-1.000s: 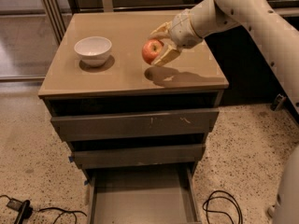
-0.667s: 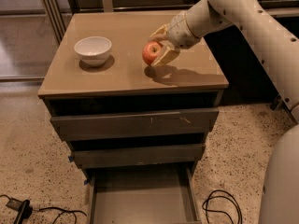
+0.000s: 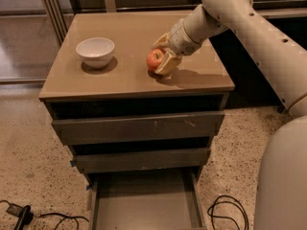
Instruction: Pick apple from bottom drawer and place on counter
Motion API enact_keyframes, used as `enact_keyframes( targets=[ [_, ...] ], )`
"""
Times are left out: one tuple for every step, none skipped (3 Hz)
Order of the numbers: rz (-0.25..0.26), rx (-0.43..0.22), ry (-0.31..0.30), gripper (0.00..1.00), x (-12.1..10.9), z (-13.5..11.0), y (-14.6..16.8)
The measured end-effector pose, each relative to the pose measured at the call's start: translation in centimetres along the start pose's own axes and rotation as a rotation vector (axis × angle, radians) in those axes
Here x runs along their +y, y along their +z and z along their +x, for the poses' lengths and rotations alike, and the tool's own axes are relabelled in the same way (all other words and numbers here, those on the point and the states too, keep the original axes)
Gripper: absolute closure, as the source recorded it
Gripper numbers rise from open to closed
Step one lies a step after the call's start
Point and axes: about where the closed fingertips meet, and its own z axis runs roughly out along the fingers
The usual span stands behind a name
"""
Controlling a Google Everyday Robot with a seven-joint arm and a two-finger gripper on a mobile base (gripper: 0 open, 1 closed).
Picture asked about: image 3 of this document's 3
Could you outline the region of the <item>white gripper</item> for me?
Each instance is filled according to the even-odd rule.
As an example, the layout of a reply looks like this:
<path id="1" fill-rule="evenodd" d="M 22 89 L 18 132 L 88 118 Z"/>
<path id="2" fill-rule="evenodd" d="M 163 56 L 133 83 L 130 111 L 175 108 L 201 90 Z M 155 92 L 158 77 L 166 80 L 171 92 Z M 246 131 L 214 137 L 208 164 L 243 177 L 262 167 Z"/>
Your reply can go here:
<path id="1" fill-rule="evenodd" d="M 179 56 L 191 56 L 200 47 L 200 43 L 194 42 L 185 32 L 183 19 L 180 19 L 169 33 L 163 34 L 152 46 L 153 49 L 170 48 L 174 53 L 166 52 L 162 62 L 154 71 L 157 75 L 170 75 L 182 61 Z"/>

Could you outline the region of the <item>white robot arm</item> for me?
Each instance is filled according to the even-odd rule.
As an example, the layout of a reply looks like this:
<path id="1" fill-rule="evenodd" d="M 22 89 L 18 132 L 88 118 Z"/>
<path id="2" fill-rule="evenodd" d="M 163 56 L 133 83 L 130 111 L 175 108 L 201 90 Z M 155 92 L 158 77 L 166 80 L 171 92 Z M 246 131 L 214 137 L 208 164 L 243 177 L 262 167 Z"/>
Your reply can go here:
<path id="1" fill-rule="evenodd" d="M 201 0 L 153 46 L 167 76 L 184 56 L 229 29 L 293 119 L 268 142 L 261 160 L 254 230 L 307 230 L 307 52 L 256 12 L 252 0 Z"/>

